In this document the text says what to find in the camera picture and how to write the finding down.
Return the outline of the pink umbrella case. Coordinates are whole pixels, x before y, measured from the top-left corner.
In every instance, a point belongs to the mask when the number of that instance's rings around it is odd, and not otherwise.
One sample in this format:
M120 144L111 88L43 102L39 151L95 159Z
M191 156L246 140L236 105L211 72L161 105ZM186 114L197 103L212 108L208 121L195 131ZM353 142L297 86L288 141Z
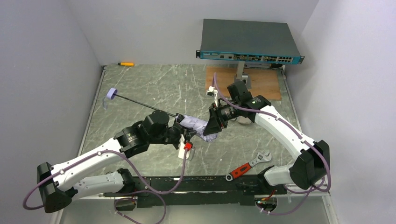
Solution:
M250 120L249 118L245 118L245 117L243 117L243 116L238 117L236 121L237 121L239 124L243 124L243 125L248 125L248 124L251 124L251 123L252 123L251 120Z

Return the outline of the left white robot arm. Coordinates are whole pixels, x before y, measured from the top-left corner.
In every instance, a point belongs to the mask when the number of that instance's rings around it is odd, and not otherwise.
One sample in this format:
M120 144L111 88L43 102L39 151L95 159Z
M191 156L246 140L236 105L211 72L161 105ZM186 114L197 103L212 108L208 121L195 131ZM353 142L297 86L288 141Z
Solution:
M70 161L56 165L44 162L37 167L38 190L42 208L53 213L68 206L72 201L98 193L123 194L135 190L135 183L128 169L121 168L108 175L92 174L113 163L146 152L151 144L173 145L188 151L190 139L197 133L181 122L177 115L172 126L169 115L156 110L129 127L116 133L99 147Z

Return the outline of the lilac umbrella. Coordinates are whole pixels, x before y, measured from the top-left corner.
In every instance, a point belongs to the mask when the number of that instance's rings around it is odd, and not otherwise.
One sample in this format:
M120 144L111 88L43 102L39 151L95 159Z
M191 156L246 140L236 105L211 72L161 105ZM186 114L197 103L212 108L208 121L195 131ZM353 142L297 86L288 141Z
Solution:
M130 102L142 105L144 107L152 109L153 111L158 111L158 108L155 108L155 107L147 105L145 103L133 100L131 98L127 98L127 97L121 96L121 95L119 95L117 93L118 93L118 90L112 87L107 92L107 94L103 97L103 99L102 99L102 107L105 110L107 109L106 100L107 99L113 100L115 97L118 97L118 98L122 98L122 99L125 99L127 101L130 101ZM199 138L201 138L205 142L213 142L218 137L217 133L204 135L204 130L207 127L208 121L205 121L205 120L193 117L193 116L182 115L182 114L179 114L179 113L176 113L176 114L172 114L172 113L169 113L169 112L165 112L165 113L168 114L171 117L174 117L175 121L177 123L179 123L182 127L194 130L195 131L195 135L198 136Z

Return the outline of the wooden base board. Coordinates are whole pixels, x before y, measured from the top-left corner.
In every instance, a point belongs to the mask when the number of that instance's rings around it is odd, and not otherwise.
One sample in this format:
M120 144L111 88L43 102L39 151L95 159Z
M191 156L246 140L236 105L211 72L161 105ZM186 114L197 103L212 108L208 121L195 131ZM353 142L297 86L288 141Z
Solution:
M205 88L212 85L213 75L217 74L217 83L225 97L230 97L227 86L234 83L236 68L207 67ZM268 100L281 100L281 89L275 70L244 69L251 79L249 91L252 96L262 95Z

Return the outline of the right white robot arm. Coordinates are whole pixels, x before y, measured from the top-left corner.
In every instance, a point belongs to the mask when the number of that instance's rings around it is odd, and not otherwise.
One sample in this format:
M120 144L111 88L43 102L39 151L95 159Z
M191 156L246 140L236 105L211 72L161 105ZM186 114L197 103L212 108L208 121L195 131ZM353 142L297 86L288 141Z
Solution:
M295 184L300 189L320 190L316 182L330 177L330 148L324 141L315 141L288 122L264 96L253 97L243 81L227 87L231 100L226 100L211 85L207 95L215 98L209 107L209 121L204 136L227 128L228 121L245 117L275 137L294 159L293 164L272 166L258 175L259 186L274 189L278 185Z

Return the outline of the network switch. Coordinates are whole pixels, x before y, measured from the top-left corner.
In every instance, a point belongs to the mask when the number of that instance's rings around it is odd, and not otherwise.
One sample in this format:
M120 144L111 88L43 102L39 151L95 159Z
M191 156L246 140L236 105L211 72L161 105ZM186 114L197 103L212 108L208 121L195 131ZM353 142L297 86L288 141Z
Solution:
M204 19L196 58L237 62L234 79L251 88L246 63L301 64L300 54L287 23Z

